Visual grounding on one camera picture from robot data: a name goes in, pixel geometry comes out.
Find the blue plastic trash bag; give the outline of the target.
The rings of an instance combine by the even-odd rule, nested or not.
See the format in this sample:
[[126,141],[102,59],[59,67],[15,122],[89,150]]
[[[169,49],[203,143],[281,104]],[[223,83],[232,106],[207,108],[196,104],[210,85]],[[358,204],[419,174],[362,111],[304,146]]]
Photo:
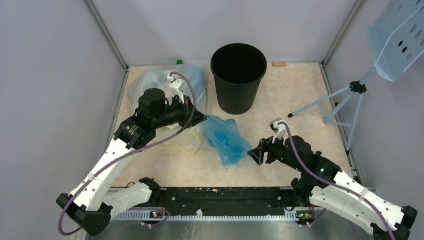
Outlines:
[[237,165],[252,149],[233,118],[222,119],[208,114],[201,126],[209,146],[216,149],[223,166]]

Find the large translucent yellowish trash bag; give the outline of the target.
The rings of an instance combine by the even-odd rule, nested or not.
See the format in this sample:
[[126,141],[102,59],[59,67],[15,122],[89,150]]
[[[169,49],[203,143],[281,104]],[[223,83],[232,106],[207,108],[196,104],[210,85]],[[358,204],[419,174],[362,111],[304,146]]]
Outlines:
[[[167,99],[177,94],[170,85],[168,75],[178,72],[184,75],[190,82],[196,97],[196,109],[203,114],[207,113],[207,73],[204,67],[199,65],[169,65],[150,68],[143,72],[138,78],[129,84],[127,94],[133,111],[139,106],[139,98],[148,89],[161,89],[165,92]],[[204,139],[203,129],[200,125],[184,130],[177,137],[167,141],[165,144],[193,155],[201,146]]]

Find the black ribbed trash bin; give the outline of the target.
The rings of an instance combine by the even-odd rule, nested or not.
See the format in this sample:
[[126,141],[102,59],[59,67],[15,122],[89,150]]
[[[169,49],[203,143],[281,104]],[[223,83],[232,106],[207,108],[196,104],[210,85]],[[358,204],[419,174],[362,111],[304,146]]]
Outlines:
[[220,108],[230,115],[242,115],[253,106],[268,62],[258,48],[232,43],[212,56],[210,70],[214,78]]

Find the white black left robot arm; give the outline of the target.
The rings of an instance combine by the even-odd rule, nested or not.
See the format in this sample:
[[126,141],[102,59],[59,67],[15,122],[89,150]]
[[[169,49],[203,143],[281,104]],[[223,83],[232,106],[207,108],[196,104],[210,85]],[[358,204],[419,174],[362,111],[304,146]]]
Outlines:
[[195,103],[184,94],[169,101],[161,89],[146,90],[134,115],[120,124],[93,170],[71,193],[62,193],[57,198],[62,213],[95,237],[119,214],[141,204],[156,206],[161,198],[160,186],[148,177],[113,195],[108,192],[136,155],[153,146],[150,142],[157,129],[177,124],[186,130],[207,120]]

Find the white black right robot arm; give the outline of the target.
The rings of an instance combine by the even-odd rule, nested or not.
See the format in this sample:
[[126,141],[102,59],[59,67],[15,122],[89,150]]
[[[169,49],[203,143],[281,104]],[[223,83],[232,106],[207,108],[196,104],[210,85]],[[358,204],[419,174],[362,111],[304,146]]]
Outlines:
[[285,205],[322,207],[356,224],[375,240],[407,240],[418,211],[411,206],[392,204],[359,184],[337,164],[313,152],[300,136],[290,140],[261,139],[248,155],[258,165],[276,161],[300,172],[291,182],[293,196]]

